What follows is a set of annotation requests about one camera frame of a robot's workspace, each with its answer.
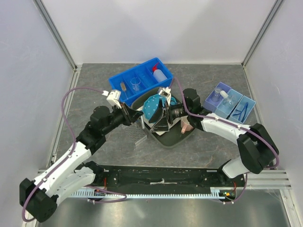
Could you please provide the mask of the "white wash bottle red cap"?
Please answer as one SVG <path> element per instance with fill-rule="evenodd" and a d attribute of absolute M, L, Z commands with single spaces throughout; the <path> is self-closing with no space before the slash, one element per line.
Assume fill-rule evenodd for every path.
<path fill-rule="evenodd" d="M 165 74 L 158 69 L 158 65 L 159 63 L 156 63 L 153 68 L 152 68 L 152 72 L 153 72 L 153 76 L 155 77 L 155 79 L 160 83 L 165 81 L 167 78 L 165 76 Z"/>

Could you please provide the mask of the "glass jar with lid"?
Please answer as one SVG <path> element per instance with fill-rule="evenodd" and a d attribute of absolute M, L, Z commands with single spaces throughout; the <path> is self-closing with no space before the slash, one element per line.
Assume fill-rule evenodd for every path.
<path fill-rule="evenodd" d="M 221 94 L 220 94 L 220 92 L 221 92 L 221 88 L 220 87 L 216 87 L 215 89 L 214 89 L 214 93 L 213 93 L 213 95 L 212 95 L 212 97 L 211 97 L 211 100 L 214 102 L 214 103 L 216 103 L 216 102 L 218 102 L 219 100 L 220 100 L 220 97 L 221 97 Z"/>

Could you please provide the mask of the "glass flask with stopper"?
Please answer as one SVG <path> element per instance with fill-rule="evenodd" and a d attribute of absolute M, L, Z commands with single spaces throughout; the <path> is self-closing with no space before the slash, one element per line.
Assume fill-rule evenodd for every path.
<path fill-rule="evenodd" d="M 233 95 L 227 94 L 224 90 L 220 92 L 221 96 L 223 97 L 223 105 L 228 108 L 233 108 L 236 105 L 236 98 Z"/>

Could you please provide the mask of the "blue safety glasses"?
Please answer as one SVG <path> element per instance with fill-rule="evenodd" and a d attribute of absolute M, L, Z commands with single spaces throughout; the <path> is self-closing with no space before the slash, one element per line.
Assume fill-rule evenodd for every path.
<path fill-rule="evenodd" d="M 248 106 L 249 106 L 249 103 L 246 102 L 245 105 L 243 106 L 243 108 L 241 110 L 239 109 L 235 109 L 234 110 L 234 113 L 232 114 L 232 116 L 234 118 L 238 118 L 237 120 L 240 121 L 240 122 L 244 122 L 244 119 L 245 119 L 245 116 L 246 116 L 246 113 L 247 113 L 247 109 L 248 109 Z"/>

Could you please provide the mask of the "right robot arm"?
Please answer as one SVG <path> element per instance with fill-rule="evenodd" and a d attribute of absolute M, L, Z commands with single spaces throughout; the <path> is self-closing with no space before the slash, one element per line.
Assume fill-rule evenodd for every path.
<path fill-rule="evenodd" d="M 161 87 L 158 94 L 144 102 L 143 113 L 152 132 L 169 131 L 175 120 L 185 117 L 194 129 L 219 135 L 236 144 L 240 156 L 223 164 L 217 174 L 222 186 L 228 186 L 235 177 L 247 172 L 259 174 L 273 160 L 279 160 L 279 151 L 262 124 L 249 126 L 219 117 L 201 106 L 194 89 L 183 90 L 182 102 L 178 102 L 172 98 L 169 87 Z"/>

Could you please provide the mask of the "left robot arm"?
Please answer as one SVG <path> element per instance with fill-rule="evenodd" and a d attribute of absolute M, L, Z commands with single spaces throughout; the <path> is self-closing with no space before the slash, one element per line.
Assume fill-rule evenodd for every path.
<path fill-rule="evenodd" d="M 92 184 L 99 186 L 104 175 L 98 170 L 83 167 L 74 170 L 90 158 L 105 142 L 106 135 L 120 126 L 130 126 L 143 113 L 120 103 L 110 110 L 106 106 L 98 106 L 90 116 L 84 130 L 74 138 L 74 143 L 67 152 L 50 168 L 34 180 L 24 179 L 19 185 L 19 203 L 22 206 L 22 219 L 25 222 L 28 212 L 39 222 L 48 220 L 57 207 L 80 188 Z"/>

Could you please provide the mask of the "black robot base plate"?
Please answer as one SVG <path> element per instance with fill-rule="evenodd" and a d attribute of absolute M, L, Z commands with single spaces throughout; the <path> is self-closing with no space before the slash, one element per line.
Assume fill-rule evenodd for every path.
<path fill-rule="evenodd" d="M 95 173 L 93 186 L 123 194 L 208 193 L 212 187 L 244 186 L 244 176 L 225 177 L 217 169 L 145 166 L 104 166 L 87 162 Z"/>

